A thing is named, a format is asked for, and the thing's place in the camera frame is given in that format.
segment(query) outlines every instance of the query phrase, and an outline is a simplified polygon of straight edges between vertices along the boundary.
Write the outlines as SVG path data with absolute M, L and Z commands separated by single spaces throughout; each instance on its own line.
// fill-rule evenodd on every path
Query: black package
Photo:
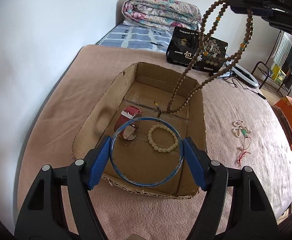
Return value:
M 166 60 L 169 63 L 188 66 L 198 48 L 199 32 L 187 28 L 175 27 L 172 39 L 166 51 Z M 202 54 L 195 62 L 193 69 L 207 72 L 217 72 L 223 65 L 218 61 L 209 59 L 210 55 L 224 58 L 228 43 L 211 37 Z

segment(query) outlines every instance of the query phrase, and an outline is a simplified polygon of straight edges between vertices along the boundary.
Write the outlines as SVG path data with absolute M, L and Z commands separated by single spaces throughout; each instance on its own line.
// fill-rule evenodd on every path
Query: blue gripper pad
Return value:
M 89 173 L 90 176 L 87 183 L 89 189 L 93 189 L 94 186 L 96 186 L 101 180 L 105 166 L 109 159 L 110 140 L 111 137 L 108 136 L 101 142 L 103 144 L 98 145 L 98 147 L 95 149 L 96 150 L 95 154 L 97 156 L 91 166 Z
M 193 179 L 196 185 L 205 191 L 207 189 L 207 183 L 205 181 L 204 169 L 187 138 L 184 138 L 183 140 L 183 147 L 184 157 L 187 161 Z

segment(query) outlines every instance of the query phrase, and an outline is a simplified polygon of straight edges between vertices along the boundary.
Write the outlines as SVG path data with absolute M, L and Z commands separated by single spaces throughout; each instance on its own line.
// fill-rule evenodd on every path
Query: pink blanket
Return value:
M 165 54 L 89 45 L 80 51 L 41 112 L 29 138 L 18 185 L 18 209 L 44 164 L 54 168 L 72 163 L 72 143 L 81 124 L 114 78 L 129 65 L 149 62 L 182 72 L 166 62 Z M 190 71 L 198 81 L 207 73 Z M 292 152 L 270 105 L 250 91 L 216 80 L 203 88 L 207 151 L 227 167 L 238 168 L 243 137 L 232 133 L 232 122 L 244 120 L 252 129 L 251 166 L 278 218 L 292 201 Z M 227 191 L 218 232 L 225 230 L 231 204 Z M 147 240 L 186 239 L 203 203 L 205 192 L 189 200 L 132 194 L 106 181 L 90 192 L 98 218 L 110 240 L 137 234 Z M 76 231 L 70 204 L 64 201 L 71 230 Z

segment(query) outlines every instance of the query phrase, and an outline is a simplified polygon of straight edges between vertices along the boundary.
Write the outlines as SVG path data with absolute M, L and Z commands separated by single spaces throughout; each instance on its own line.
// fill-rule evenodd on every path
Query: blue bangle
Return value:
M 113 157 L 113 148 L 114 148 L 114 143 L 115 143 L 115 140 L 118 136 L 118 134 L 124 130 L 128 125 L 132 124 L 133 122 L 137 122 L 137 121 L 142 121 L 142 120 L 151 120 L 151 121 L 156 121 L 156 122 L 160 122 L 164 125 L 166 125 L 168 128 L 170 128 L 174 134 L 176 135 L 177 139 L 178 139 L 178 142 L 179 142 L 179 161 L 178 161 L 178 164 L 176 166 L 176 168 L 172 171 L 171 174 L 169 174 L 165 179 L 159 181 L 159 182 L 155 182 L 155 183 L 149 183 L 149 184 L 144 184 L 144 183 L 138 183 L 138 182 L 135 182 L 135 181 L 132 181 L 130 179 L 128 179 L 123 173 L 120 172 L 120 170 L 118 169 L 118 167 L 116 166 L 115 164 L 115 161 L 114 161 L 114 157 Z M 179 135 L 179 133 L 176 131 L 176 129 L 174 127 L 172 127 L 169 123 L 161 120 L 161 119 L 158 119 L 158 118 L 155 118 L 155 117 L 138 117 L 138 118 L 135 118 L 135 119 L 131 119 L 129 121 L 127 121 L 126 123 L 124 123 L 121 127 L 119 127 L 117 129 L 117 131 L 115 132 L 115 134 L 113 135 L 112 139 L 111 139 L 111 142 L 110 142 L 110 161 L 111 161 L 111 164 L 113 165 L 116 173 L 126 182 L 128 182 L 129 184 L 132 184 L 132 185 L 135 185 L 135 186 L 138 186 L 138 187 L 155 187 L 155 186 L 158 186 L 158 185 L 162 185 L 164 184 L 165 182 L 169 181 L 177 172 L 178 170 L 180 169 L 180 167 L 182 166 L 182 163 L 183 163 L 183 160 L 184 160 L 184 151 L 183 151 L 183 143 L 182 143 L 182 138 L 181 136 Z

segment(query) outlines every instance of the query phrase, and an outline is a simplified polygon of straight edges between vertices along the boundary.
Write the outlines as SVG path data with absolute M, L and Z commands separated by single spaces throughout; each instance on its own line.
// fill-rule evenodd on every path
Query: pearl bracelet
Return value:
M 156 145 L 156 143 L 154 143 L 153 138 L 151 136 L 152 132 L 156 128 L 161 128 L 161 129 L 167 130 L 167 132 L 170 132 L 172 134 L 172 136 L 174 137 L 175 143 L 171 147 L 168 147 L 168 148 L 158 148 L 158 146 Z M 179 144 L 178 143 L 178 139 L 177 139 L 176 135 L 174 134 L 174 132 L 171 129 L 169 129 L 167 126 L 163 125 L 163 124 L 155 124 L 155 125 L 153 125 L 153 127 L 150 128 L 150 130 L 148 131 L 147 137 L 148 137 L 149 144 L 154 148 L 155 151 L 158 151 L 160 153 L 161 152 L 163 152 L 163 153 L 168 152 L 169 153 L 170 151 L 174 150 Z

